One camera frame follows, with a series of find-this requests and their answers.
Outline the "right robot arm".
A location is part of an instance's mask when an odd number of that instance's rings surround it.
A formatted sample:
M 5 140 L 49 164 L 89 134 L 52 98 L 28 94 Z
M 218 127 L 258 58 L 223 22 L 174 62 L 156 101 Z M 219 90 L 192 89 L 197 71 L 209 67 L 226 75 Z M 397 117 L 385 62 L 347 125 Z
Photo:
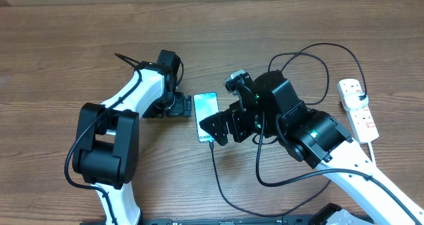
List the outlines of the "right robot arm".
M 297 161 L 314 171 L 280 182 L 258 182 L 280 187 L 324 175 L 350 197 L 378 224 L 422 224 L 423 209 L 403 193 L 364 153 L 350 132 L 333 116 L 310 109 L 279 70 L 251 79 L 243 70 L 225 82 L 228 92 L 239 100 L 223 112 L 200 120 L 199 127 L 219 145 L 243 142 L 257 133 L 274 136 Z

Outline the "blue Galaxy smartphone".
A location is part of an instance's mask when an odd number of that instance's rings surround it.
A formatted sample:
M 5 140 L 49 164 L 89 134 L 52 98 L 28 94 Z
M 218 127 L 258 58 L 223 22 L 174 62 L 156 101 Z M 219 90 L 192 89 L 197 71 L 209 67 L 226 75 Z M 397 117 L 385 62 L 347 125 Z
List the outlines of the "blue Galaxy smartphone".
M 203 119 L 219 112 L 216 92 L 196 94 L 193 96 L 193 102 L 199 142 L 204 143 L 214 141 L 213 137 L 200 127 L 200 122 Z

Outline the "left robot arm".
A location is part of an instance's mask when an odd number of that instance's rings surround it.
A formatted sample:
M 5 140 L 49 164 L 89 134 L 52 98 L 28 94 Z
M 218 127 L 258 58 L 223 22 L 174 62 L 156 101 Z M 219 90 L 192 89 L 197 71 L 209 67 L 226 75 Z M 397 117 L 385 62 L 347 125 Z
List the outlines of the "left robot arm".
M 143 224 L 132 188 L 140 120 L 191 117 L 191 96 L 177 90 L 184 63 L 175 52 L 161 50 L 156 62 L 139 62 L 122 54 L 118 58 L 133 67 L 133 77 L 110 99 L 81 108 L 64 175 L 70 185 L 97 193 L 106 215 L 104 224 Z

